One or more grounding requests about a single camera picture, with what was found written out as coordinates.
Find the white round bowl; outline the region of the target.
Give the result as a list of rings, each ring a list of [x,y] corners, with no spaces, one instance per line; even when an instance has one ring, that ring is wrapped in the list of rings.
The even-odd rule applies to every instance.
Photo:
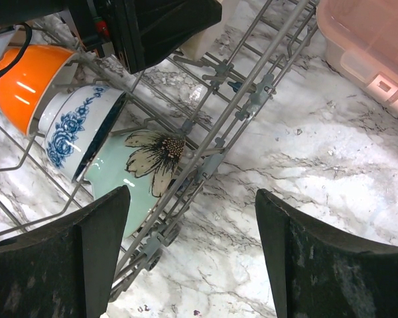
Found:
[[[0,78],[0,110],[21,133],[30,136],[59,91],[71,83],[78,53],[53,45],[30,45],[19,62]]]

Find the blue floral bowl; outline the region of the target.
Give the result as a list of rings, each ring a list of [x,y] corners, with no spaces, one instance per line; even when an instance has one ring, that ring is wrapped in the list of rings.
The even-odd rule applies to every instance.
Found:
[[[57,93],[42,114],[38,130],[51,164],[76,180],[98,151],[125,104],[126,91],[86,85]]]

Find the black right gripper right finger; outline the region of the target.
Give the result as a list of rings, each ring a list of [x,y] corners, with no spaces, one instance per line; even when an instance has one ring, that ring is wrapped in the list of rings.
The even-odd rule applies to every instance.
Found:
[[[398,246],[337,229],[266,189],[255,213],[278,317],[398,317]]]

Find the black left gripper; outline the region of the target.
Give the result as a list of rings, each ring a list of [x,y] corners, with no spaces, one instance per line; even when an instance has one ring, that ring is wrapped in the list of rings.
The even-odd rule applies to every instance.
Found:
[[[0,1],[0,28],[59,14],[87,52],[115,54],[135,74],[219,23],[218,1]]]

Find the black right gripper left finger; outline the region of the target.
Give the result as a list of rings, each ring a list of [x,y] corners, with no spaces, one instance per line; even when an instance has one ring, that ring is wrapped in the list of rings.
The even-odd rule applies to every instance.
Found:
[[[130,204],[127,186],[0,242],[0,317],[106,312]]]

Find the beige patterned bowl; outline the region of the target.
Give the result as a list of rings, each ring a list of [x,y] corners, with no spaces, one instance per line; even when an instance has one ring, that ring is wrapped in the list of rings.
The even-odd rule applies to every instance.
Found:
[[[180,46],[180,51],[190,60],[199,61],[214,41],[224,33],[224,27],[235,13],[240,0],[219,0],[222,5],[222,19],[216,25],[199,32]]]

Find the celadon green bowl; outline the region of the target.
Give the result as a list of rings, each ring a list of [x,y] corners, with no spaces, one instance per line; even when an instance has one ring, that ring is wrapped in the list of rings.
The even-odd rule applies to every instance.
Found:
[[[171,132],[138,130],[109,137],[85,179],[95,199],[127,186],[130,204],[123,236],[131,236],[164,195],[180,164],[186,140]]]

